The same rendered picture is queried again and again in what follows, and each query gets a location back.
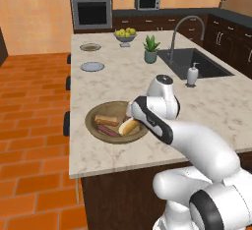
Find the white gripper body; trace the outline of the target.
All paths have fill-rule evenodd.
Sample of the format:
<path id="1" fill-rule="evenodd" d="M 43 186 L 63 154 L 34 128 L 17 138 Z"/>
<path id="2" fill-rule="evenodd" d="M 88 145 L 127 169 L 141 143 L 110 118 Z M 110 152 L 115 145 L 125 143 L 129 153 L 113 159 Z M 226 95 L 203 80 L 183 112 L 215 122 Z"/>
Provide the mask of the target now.
<path id="1" fill-rule="evenodd" d="M 127 117 L 132 117 L 131 108 L 132 108 L 133 102 L 134 102 L 134 101 L 130 101 L 130 102 L 128 103 L 128 106 L 127 106 L 127 109 L 126 109 L 126 116 L 127 116 Z"/>

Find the toasted brown bun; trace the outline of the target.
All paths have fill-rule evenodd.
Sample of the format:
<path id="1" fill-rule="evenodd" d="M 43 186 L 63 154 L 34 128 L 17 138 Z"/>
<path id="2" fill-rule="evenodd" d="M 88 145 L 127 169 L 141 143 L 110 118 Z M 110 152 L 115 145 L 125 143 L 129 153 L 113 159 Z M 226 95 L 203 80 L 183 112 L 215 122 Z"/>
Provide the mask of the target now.
<path id="1" fill-rule="evenodd" d="M 94 121 L 98 125 L 109 125 L 113 127 L 116 127 L 119 124 L 117 117 L 103 116 L 103 115 L 96 115 L 94 117 Z"/>

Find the dark red sausage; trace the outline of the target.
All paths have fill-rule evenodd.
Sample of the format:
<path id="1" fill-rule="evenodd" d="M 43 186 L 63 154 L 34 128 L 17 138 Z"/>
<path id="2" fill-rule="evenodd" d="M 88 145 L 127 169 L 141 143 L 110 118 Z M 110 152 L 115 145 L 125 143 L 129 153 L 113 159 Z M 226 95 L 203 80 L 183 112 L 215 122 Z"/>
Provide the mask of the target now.
<path id="1" fill-rule="evenodd" d="M 120 135 L 118 133 L 112 131 L 111 129 L 109 129 L 107 127 L 105 127 L 104 125 L 99 124 L 96 127 L 97 127 L 97 129 L 99 131 L 105 133 L 108 136 L 111 136 L 111 137 L 120 137 Z"/>

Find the brown serving bowl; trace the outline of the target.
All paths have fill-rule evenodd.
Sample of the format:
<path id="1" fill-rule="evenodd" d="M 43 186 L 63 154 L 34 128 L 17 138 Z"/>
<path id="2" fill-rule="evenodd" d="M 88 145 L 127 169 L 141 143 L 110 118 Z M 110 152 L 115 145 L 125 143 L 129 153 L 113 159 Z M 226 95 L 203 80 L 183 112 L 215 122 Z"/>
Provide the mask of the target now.
<path id="1" fill-rule="evenodd" d="M 123 123 L 123 120 L 125 118 L 127 106 L 128 106 L 128 103 L 126 101 L 110 101 L 110 102 L 105 102 L 103 104 L 100 104 L 94 107 L 87 114 L 86 119 L 85 119 L 85 124 L 86 124 L 87 129 L 97 139 L 100 139 L 101 141 L 110 143 L 110 144 L 127 144 L 127 143 L 137 141 L 148 132 L 146 127 L 143 126 L 142 124 L 137 126 L 127 136 L 120 136 L 120 137 L 108 136 L 105 133 L 99 131 L 96 127 L 97 126 L 97 123 L 95 122 L 96 115 L 117 117 L 119 124 L 116 127 L 109 126 L 109 125 L 104 125 L 104 126 L 118 133 L 118 129 Z"/>

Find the grey plate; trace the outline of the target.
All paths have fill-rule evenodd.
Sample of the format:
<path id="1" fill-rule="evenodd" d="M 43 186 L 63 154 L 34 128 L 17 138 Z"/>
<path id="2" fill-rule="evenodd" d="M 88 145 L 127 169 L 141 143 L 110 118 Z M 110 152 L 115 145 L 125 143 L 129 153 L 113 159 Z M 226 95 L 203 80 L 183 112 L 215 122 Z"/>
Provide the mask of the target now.
<path id="1" fill-rule="evenodd" d="M 85 72 L 98 72 L 104 68 L 100 62 L 86 62 L 81 65 L 81 69 Z"/>

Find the grey footed fruit bowl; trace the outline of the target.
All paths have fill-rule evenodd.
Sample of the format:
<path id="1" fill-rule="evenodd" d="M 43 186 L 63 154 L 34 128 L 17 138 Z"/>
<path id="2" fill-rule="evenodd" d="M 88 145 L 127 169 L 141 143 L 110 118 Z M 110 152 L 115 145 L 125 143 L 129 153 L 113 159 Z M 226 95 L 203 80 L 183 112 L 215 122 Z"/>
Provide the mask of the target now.
<path id="1" fill-rule="evenodd" d="M 137 36 L 136 34 L 130 35 L 128 37 L 115 35 L 115 37 L 119 41 L 119 45 L 121 47 L 129 47 L 130 42 L 133 41 L 136 36 Z"/>

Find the brown rimmed plate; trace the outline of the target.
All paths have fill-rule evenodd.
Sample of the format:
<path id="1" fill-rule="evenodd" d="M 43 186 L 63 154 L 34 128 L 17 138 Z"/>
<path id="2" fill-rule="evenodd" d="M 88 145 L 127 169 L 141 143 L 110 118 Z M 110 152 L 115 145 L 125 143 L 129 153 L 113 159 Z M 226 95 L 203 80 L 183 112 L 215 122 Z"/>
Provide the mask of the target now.
<path id="1" fill-rule="evenodd" d="M 100 50 L 101 46 L 99 44 L 96 44 L 96 43 L 86 43 L 86 44 L 82 44 L 80 46 L 80 49 L 83 50 L 83 51 L 92 52 L 92 51 Z"/>

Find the green plant in pot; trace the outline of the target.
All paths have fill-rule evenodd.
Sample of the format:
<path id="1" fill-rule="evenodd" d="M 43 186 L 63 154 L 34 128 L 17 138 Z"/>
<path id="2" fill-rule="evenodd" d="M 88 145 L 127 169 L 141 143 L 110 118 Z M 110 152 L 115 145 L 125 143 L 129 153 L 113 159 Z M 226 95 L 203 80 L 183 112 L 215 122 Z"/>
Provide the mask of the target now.
<path id="1" fill-rule="evenodd" d="M 144 59 L 146 63 L 153 64 L 157 60 L 158 46 L 159 42 L 156 42 L 156 38 L 153 35 L 146 37 L 146 42 L 144 43 Z"/>

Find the white soap dispenser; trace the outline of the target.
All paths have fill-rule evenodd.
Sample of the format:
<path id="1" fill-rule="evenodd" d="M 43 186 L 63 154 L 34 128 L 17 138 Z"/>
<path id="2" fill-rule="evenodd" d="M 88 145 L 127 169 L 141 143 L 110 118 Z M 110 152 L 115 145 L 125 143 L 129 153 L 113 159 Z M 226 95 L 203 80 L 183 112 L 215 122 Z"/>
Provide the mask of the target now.
<path id="1" fill-rule="evenodd" d="M 187 71 L 187 83 L 186 85 L 194 87 L 199 76 L 199 70 L 196 67 L 197 63 L 194 62 L 193 66 Z"/>

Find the grey curved tap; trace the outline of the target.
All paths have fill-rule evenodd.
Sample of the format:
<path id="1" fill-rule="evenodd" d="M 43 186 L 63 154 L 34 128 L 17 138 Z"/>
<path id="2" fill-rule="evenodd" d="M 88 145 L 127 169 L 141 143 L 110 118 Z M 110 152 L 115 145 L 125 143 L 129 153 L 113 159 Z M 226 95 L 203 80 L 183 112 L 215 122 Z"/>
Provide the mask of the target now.
<path id="1" fill-rule="evenodd" d="M 176 27 L 175 27 L 175 29 L 174 29 L 174 32 L 173 32 L 173 35 L 172 35 L 171 46 L 170 46 L 170 52 L 169 52 L 169 59 L 168 59 L 168 62 L 169 62 L 170 64 L 174 62 L 174 60 L 173 60 L 173 53 L 174 53 L 174 45 L 175 45 L 176 33 L 177 33 L 177 31 L 178 31 L 180 25 L 181 25 L 182 23 L 184 23 L 186 20 L 190 20 L 190 19 L 196 19 L 196 20 L 198 20 L 198 21 L 200 22 L 201 27 L 202 27 L 201 39 L 200 39 L 200 40 L 201 40 L 201 41 L 204 40 L 206 28 L 205 28 L 204 22 L 202 21 L 202 19 L 201 19 L 200 17 L 198 17 L 198 16 L 187 16 L 187 17 L 183 18 L 182 20 L 180 20 L 180 21 L 178 22 L 178 24 L 176 25 Z"/>

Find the dark grey sink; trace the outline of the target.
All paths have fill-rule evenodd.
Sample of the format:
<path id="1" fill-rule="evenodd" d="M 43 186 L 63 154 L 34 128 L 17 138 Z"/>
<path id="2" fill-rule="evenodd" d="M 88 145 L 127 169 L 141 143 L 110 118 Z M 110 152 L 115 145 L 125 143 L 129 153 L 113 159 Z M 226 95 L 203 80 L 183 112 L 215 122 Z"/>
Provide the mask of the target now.
<path id="1" fill-rule="evenodd" d="M 229 70 L 196 48 L 175 49 L 172 62 L 169 62 L 169 51 L 166 49 L 159 50 L 157 55 L 180 80 L 187 79 L 188 69 L 193 66 L 199 70 L 199 79 L 232 76 Z"/>

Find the dark brown island cabinet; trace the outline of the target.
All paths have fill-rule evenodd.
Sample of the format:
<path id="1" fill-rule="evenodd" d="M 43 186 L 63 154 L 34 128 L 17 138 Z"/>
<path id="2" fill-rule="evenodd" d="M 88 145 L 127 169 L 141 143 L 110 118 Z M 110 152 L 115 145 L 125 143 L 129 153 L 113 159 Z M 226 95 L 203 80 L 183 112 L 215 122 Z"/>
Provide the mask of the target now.
<path id="1" fill-rule="evenodd" d="M 89 230 L 152 230 L 165 202 L 153 191 L 154 176 L 191 164 L 168 148 L 118 145 L 85 153 L 79 163 Z"/>

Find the dark brown cupboard run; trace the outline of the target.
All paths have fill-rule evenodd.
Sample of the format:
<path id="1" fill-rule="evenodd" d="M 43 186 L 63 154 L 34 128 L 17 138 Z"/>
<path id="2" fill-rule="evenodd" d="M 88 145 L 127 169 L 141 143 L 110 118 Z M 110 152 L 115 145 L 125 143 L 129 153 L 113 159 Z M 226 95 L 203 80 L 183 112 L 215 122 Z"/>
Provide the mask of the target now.
<path id="1" fill-rule="evenodd" d="M 209 9 L 163 9 L 156 11 L 138 10 L 114 10 L 112 15 L 112 25 L 114 29 L 133 28 L 136 31 L 143 30 L 163 30 L 174 29 L 180 20 L 187 16 L 192 16 L 190 21 L 184 24 L 197 23 L 198 16 L 204 23 L 207 22 Z"/>
<path id="2" fill-rule="evenodd" d="M 252 29 L 209 14 L 203 47 L 252 80 Z"/>

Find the silver microwave oven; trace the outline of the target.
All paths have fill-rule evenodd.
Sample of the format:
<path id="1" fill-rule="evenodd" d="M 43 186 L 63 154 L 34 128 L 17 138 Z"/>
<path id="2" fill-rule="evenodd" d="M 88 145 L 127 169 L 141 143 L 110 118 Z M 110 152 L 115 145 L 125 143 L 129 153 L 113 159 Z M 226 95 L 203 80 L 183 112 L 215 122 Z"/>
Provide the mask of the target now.
<path id="1" fill-rule="evenodd" d="M 159 9 L 160 0 L 135 0 L 135 9 L 138 11 L 154 11 Z"/>

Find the silver wall oven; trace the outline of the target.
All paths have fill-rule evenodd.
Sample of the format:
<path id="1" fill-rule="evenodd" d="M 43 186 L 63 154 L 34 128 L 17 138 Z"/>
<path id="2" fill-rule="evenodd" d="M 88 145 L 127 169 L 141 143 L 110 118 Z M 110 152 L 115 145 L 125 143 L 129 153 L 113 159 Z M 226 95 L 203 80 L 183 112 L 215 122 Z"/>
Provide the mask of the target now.
<path id="1" fill-rule="evenodd" d="M 111 0 L 71 0 L 73 26 L 77 29 L 111 29 Z"/>

